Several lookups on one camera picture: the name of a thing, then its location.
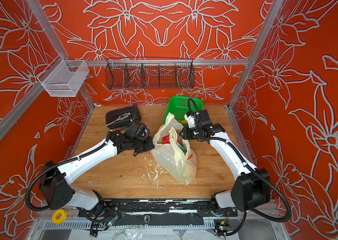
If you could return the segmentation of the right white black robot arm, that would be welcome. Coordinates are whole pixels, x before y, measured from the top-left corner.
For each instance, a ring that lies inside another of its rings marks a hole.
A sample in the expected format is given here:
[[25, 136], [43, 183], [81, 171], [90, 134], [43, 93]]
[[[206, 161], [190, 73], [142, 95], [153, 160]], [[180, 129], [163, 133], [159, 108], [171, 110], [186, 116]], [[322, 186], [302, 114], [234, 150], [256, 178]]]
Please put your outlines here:
[[[232, 172], [235, 182], [230, 191], [215, 194], [217, 207], [232, 208], [243, 213], [255, 214], [277, 223], [291, 219], [292, 210], [287, 198], [270, 182], [270, 175], [265, 169], [259, 169], [251, 163], [233, 144], [221, 124], [213, 124], [207, 110], [199, 110], [194, 99], [187, 100], [189, 111], [184, 115], [187, 126], [180, 131], [185, 140], [207, 142], [222, 157]], [[257, 208], [270, 201], [270, 192], [278, 195], [285, 206], [283, 217], [272, 217]]]

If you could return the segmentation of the translucent plastic bag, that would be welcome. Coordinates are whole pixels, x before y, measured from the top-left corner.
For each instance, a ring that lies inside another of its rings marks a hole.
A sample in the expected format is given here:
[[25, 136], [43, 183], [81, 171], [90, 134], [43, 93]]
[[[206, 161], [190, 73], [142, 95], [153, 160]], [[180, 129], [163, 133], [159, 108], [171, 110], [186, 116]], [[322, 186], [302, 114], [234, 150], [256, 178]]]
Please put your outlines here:
[[[196, 178], [197, 158], [188, 140], [180, 137], [183, 125], [169, 113], [153, 137], [155, 148], [151, 150], [156, 162], [163, 167], [176, 181], [185, 186]], [[170, 136], [170, 144], [161, 144], [163, 137]]]

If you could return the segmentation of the pink dragon fruit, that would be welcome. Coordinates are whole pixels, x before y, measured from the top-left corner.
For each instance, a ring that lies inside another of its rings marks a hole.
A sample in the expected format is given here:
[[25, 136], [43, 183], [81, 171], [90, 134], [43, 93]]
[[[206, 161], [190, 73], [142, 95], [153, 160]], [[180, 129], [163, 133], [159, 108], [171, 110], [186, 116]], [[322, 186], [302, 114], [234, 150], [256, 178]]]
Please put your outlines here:
[[167, 136], [163, 137], [161, 144], [163, 144], [163, 145], [170, 144], [170, 136], [167, 135]]

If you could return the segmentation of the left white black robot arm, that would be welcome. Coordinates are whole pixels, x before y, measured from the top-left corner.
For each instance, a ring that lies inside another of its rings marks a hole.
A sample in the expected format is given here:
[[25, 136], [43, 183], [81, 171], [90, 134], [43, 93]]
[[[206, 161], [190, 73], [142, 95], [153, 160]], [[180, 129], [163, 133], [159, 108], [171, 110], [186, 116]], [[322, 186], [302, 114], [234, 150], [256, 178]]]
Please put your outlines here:
[[25, 193], [28, 209], [41, 212], [68, 206], [82, 212], [104, 208], [105, 201], [97, 191], [86, 192], [74, 187], [74, 182], [98, 164], [125, 151], [137, 156], [154, 149], [149, 128], [137, 119], [138, 111], [137, 104], [133, 104], [131, 111], [122, 115], [126, 125], [109, 131], [106, 138], [92, 148], [58, 163], [46, 163]]

